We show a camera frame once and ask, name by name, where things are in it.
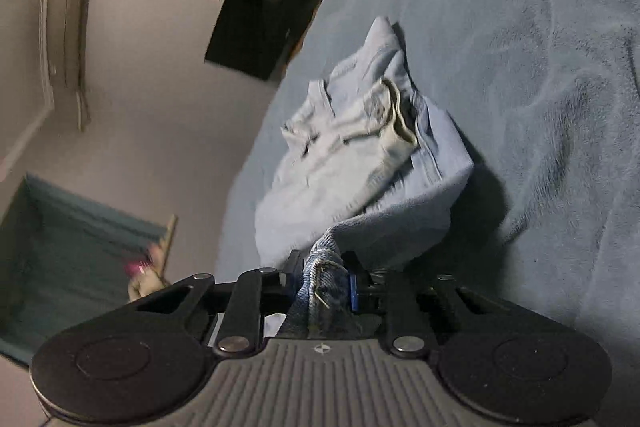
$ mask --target logo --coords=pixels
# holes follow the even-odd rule
[[[329,351],[331,351],[331,347],[327,346],[325,343],[320,343],[317,346],[314,346],[314,351],[316,353],[320,353],[321,355],[324,355],[325,353],[328,353]]]

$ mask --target light blue jeans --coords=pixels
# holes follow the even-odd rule
[[[255,214],[263,266],[329,228],[365,268],[399,268],[449,228],[473,164],[449,116],[418,93],[385,18],[284,124],[289,153]]]

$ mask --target blue blanket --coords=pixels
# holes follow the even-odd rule
[[[600,423],[637,425],[638,0],[324,0],[231,190],[217,277],[258,266],[254,211],[286,151],[280,126],[378,15],[476,164],[412,275],[452,271],[590,334],[614,364]]]

